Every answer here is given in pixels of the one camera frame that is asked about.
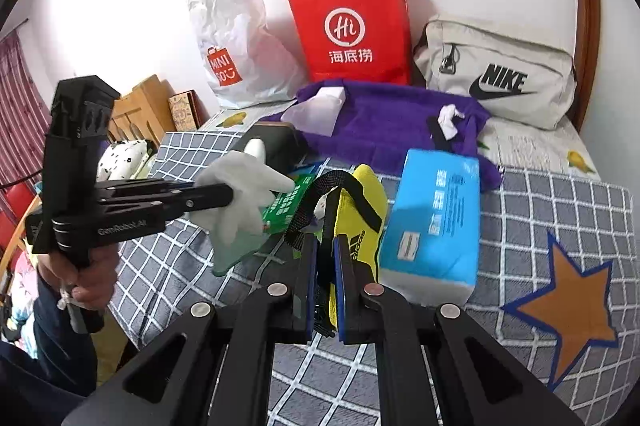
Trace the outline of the left hand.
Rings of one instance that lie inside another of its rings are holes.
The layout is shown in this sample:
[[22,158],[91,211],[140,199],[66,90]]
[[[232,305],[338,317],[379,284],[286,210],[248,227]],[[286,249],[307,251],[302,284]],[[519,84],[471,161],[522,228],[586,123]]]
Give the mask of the left hand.
[[53,290],[68,290],[81,307],[104,310],[112,299],[117,282],[118,245],[90,251],[88,268],[77,269],[58,252],[38,255],[37,269]]

